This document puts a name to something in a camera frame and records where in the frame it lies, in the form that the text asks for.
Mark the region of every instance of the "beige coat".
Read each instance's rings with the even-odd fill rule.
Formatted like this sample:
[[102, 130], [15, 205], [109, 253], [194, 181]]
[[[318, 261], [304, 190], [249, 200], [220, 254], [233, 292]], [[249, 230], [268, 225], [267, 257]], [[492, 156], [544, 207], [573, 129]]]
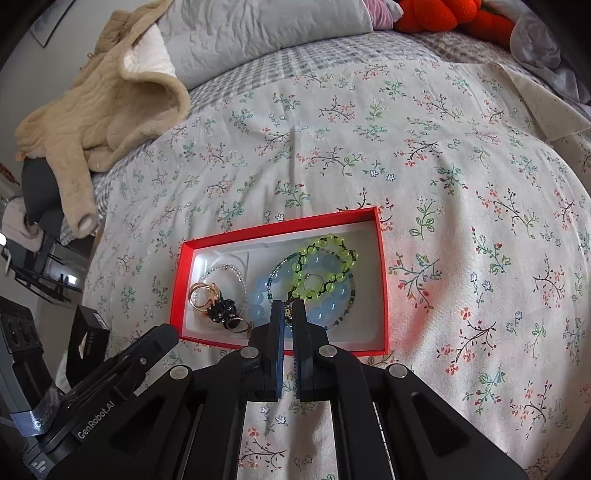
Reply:
[[79, 238], [90, 234], [97, 222], [90, 171], [108, 171], [189, 114], [189, 93], [176, 77], [131, 72], [124, 65], [125, 53], [171, 2], [153, 2], [133, 13], [115, 11], [72, 87], [17, 128], [22, 152], [47, 157], [64, 214]]

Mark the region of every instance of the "pink cloth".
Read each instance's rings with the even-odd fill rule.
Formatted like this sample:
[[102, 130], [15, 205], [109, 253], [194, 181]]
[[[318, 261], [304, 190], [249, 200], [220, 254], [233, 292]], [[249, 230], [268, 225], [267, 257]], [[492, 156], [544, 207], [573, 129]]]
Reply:
[[374, 30], [392, 30], [402, 18], [402, 8], [393, 0], [363, 0], [371, 17]]
[[38, 252], [43, 242], [43, 230], [26, 220], [27, 210], [22, 197], [8, 202], [2, 216], [2, 233], [6, 238], [31, 252]]

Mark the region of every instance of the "box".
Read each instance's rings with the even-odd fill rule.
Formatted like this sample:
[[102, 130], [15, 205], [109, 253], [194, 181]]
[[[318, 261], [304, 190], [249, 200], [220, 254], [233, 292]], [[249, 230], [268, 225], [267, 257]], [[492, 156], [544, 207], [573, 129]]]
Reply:
[[111, 331], [96, 310], [78, 305], [70, 333], [66, 378], [71, 387], [104, 360]]
[[[256, 290], [255, 285], [260, 286], [285, 257], [310, 245], [314, 239], [328, 234], [338, 235], [345, 241], [346, 247], [354, 249], [358, 255], [358, 260], [350, 271], [354, 278], [349, 284], [349, 291], [355, 289], [355, 302], [344, 320], [327, 331], [329, 341], [358, 356], [387, 353], [386, 268], [377, 208], [344, 210], [287, 220], [185, 242], [181, 246], [170, 323], [183, 340], [223, 348], [247, 345], [247, 333], [227, 330], [191, 307], [188, 299], [190, 286], [200, 281], [202, 275], [212, 267], [231, 264], [243, 274], [250, 297]], [[274, 300], [287, 299], [292, 277], [289, 275], [283, 280], [273, 282]], [[206, 281], [215, 282], [223, 297], [234, 299], [238, 309], [241, 309], [243, 294], [233, 272], [217, 270]], [[263, 293], [265, 297], [261, 305], [265, 308], [265, 316], [255, 320], [255, 326], [269, 321], [271, 304], [266, 291]], [[319, 306], [314, 302], [321, 300], [306, 302], [309, 318], [312, 309]], [[247, 302], [247, 313], [244, 315], [246, 320], [251, 320], [248, 317], [250, 305]], [[285, 329], [284, 349], [286, 354], [291, 354], [293, 350], [291, 329], [288, 327]]]

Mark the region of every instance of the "floral tablecloth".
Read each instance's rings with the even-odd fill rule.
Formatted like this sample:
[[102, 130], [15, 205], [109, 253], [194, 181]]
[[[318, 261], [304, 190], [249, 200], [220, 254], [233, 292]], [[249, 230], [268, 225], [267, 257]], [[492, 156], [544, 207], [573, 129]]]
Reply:
[[[224, 98], [113, 183], [84, 303], [114, 353], [168, 322], [182, 242], [378, 206], [392, 351], [364, 361], [405, 363], [544, 478], [591, 405], [591, 141], [548, 140], [571, 115], [552, 101], [540, 118], [499, 66], [437, 60], [338, 66]], [[149, 381], [226, 353], [181, 342]], [[298, 401], [286, 362], [282, 400], [248, 406], [239, 477], [335, 480], [331, 437], [329, 405]]]

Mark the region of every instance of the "red box rim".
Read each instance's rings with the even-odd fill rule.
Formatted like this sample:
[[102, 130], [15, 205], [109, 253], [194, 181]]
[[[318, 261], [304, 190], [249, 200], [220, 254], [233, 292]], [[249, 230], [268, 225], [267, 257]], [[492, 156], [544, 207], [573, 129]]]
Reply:
[[[385, 355], [389, 348], [389, 329], [388, 329], [388, 286], [386, 283], [386, 263], [384, 257], [384, 245], [382, 242], [382, 229], [380, 228], [379, 212], [377, 207], [362, 208], [356, 210], [343, 210], [341, 212], [326, 213], [324, 215], [314, 215], [302, 217], [284, 222], [270, 223], [268, 225], [259, 225], [251, 228], [244, 228], [232, 232], [219, 233], [217, 235], [205, 236], [194, 240], [189, 240], [181, 246], [181, 255], [178, 261], [177, 274], [174, 280], [173, 301], [170, 307], [170, 324], [178, 332], [179, 338], [190, 342], [197, 342], [203, 345], [212, 345], [221, 348], [238, 349], [242, 348], [233, 343], [212, 342], [210, 340], [201, 340], [198, 338], [183, 335], [183, 322], [189, 288], [189, 275], [193, 252], [215, 245], [231, 244], [242, 242], [244, 240], [253, 240], [268, 236], [283, 235], [285, 233], [301, 232], [305, 230], [315, 230], [318, 228], [327, 228], [337, 225], [346, 225], [348, 223], [360, 223], [373, 221], [378, 238], [379, 257], [382, 269], [382, 298], [384, 300], [384, 348], [382, 350], [371, 351], [353, 351], [356, 356]], [[285, 350], [285, 354], [292, 355], [293, 352]]]

